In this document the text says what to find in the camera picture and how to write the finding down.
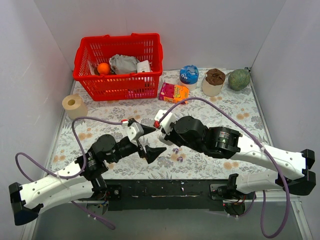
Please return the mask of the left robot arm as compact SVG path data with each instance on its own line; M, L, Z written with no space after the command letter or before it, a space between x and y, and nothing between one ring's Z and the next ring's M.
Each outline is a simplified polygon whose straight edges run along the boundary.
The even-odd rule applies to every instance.
M106 201L113 194L102 177L108 171L108 164L118 163L135 153L151 164L166 151L166 147L152 148L140 143L140 137L154 132L154 127L142 125L133 118L121 125L127 136L120 141L104 134L63 169L31 183L9 185L15 225L30 223L46 210L67 202L91 197Z

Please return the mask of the white earbud charging case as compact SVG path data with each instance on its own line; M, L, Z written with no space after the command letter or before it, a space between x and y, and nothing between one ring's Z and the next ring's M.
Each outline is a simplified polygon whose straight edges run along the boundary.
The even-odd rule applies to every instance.
M170 140L166 139L166 136L167 135L165 133L162 133L161 135L159 135L158 136L159 141L167 146L173 145L173 143Z

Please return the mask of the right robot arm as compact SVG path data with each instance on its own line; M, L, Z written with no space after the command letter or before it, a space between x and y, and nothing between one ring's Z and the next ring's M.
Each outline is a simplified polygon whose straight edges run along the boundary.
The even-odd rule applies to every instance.
M242 161L266 169L264 172L231 174L220 195L237 199L243 194L266 190L288 190L307 196L316 186L316 174L310 170L314 152L305 149L290 152L270 145L258 145L251 138L228 127L207 127L191 116L166 117L161 123L163 140L185 146L214 159Z

